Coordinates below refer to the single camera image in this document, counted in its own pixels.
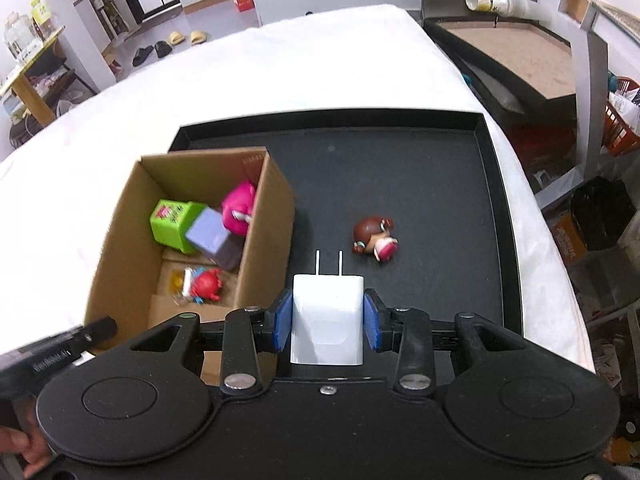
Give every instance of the blue gripper pad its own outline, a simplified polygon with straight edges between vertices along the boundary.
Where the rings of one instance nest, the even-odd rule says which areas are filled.
[[[380,326],[378,324],[378,311],[373,305],[373,301],[366,293],[364,295],[362,306],[364,311],[364,332],[367,334],[369,347],[372,350],[379,350],[380,345],[382,344],[382,332],[380,332]]]
[[[278,352],[282,352],[289,334],[291,333],[291,319],[293,316],[293,291],[288,290],[277,308],[273,323],[273,345]]]

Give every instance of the beige slipper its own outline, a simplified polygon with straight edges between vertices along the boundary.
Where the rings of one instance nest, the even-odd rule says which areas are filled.
[[[201,30],[194,30],[191,33],[191,44],[198,45],[207,41],[207,33]]]
[[[169,34],[169,44],[171,46],[176,46],[178,44],[181,44],[184,40],[186,40],[186,38],[180,34],[179,31],[175,30],[173,31],[171,34]]]

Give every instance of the human hand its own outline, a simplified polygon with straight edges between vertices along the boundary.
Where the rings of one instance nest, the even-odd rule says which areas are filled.
[[[0,453],[21,454],[28,462],[24,477],[30,478],[44,468],[51,459],[51,451],[38,426],[35,403],[28,406],[26,432],[0,426]]]

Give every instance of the finger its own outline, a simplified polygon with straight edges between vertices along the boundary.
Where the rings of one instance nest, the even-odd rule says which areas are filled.
[[[0,453],[22,453],[29,447],[29,437],[21,431],[0,426]]]
[[[27,407],[26,419],[32,428],[38,428],[38,418],[36,417],[36,401],[31,401]]]
[[[49,445],[40,430],[34,430],[31,433],[30,446],[22,452],[22,456],[30,464],[39,462],[43,458],[48,459],[51,456]]]
[[[31,478],[41,469],[44,469],[46,465],[49,463],[49,458],[43,458],[39,462],[35,464],[29,464],[26,468],[24,468],[24,477]]]

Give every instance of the glass jar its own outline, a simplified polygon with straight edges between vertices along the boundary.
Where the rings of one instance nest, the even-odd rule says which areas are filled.
[[[4,44],[19,64],[24,64],[29,56],[42,48],[31,18],[12,12],[4,24]]]

